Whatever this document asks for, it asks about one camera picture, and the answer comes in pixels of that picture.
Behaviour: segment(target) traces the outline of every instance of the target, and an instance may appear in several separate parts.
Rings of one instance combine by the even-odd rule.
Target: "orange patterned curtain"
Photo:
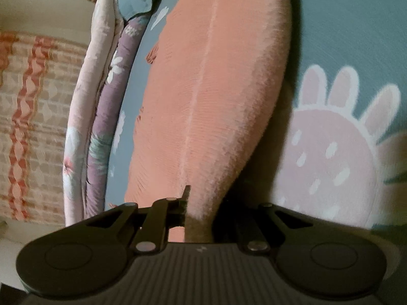
[[[62,159],[86,47],[0,32],[0,216],[64,225]]]

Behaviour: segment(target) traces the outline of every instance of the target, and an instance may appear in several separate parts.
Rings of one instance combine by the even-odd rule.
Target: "orange towel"
[[[274,108],[290,43],[289,0],[179,0],[134,129],[126,201],[191,185],[185,240],[211,241],[222,198]]]

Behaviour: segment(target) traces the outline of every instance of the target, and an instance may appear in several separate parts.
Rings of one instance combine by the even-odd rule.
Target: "orange blanket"
[[[185,240],[211,240],[273,111],[290,23],[289,0],[178,1],[136,121],[126,201],[146,207],[191,185]]]

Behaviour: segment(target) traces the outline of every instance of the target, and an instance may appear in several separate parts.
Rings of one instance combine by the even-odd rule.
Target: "ribbed black surface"
[[[268,259],[235,244],[169,243],[155,256],[139,257],[109,289],[82,300],[29,296],[23,305],[382,305],[369,296],[348,302],[314,299],[287,285]]]

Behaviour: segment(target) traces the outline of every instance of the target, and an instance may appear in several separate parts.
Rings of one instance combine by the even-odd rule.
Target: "silver screw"
[[[140,243],[137,243],[136,249],[140,252],[151,252],[154,251],[156,248],[155,244],[150,241],[143,241]]]
[[[248,249],[250,251],[265,251],[269,248],[267,242],[264,241],[250,241],[248,243]]]

